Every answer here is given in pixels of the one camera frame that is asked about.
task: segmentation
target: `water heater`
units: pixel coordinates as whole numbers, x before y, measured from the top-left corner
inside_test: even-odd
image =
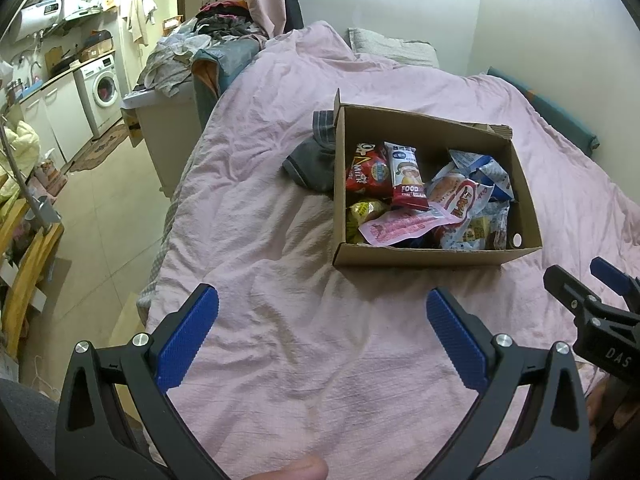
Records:
[[[61,8],[61,0],[45,0],[25,7],[15,17],[9,31],[10,37],[14,42],[20,41],[34,32],[50,27],[58,21]]]

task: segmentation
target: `washing machine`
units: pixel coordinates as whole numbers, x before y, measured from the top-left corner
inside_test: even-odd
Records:
[[[81,66],[74,77],[84,113],[97,139],[122,118],[113,54]]]

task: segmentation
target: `floor mat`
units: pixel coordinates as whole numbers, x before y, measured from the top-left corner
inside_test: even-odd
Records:
[[[69,171],[92,170],[104,162],[104,159],[127,138],[129,130],[124,122],[119,121],[102,134],[99,139],[92,141],[91,146],[82,153]]]

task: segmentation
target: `blanket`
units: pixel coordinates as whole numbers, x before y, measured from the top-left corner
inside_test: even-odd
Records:
[[[544,249],[501,267],[332,267],[333,203],[292,182],[282,161],[337,88],[345,102],[511,126]],[[308,452],[331,479],[414,478],[475,397],[426,321],[432,287],[492,332],[550,348],[575,328],[543,288],[548,266],[615,306],[591,259],[640,273],[640,207],[517,89],[354,54],[324,22],[271,40],[222,95],[175,204],[148,328],[200,282],[217,288],[220,316],[168,395],[231,478]],[[504,448],[521,390],[487,458]]]

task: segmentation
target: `cabinet door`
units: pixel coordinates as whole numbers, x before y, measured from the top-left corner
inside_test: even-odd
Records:
[[[27,99],[20,105],[22,108],[22,116],[24,122],[27,123],[40,137],[40,154],[44,155],[53,148],[51,160],[59,170],[65,165],[65,159],[60,152],[60,147],[56,142],[56,136],[53,134],[47,111],[40,92],[36,92],[33,98]]]
[[[69,162],[92,138],[73,73],[58,79],[41,91],[60,150]]]

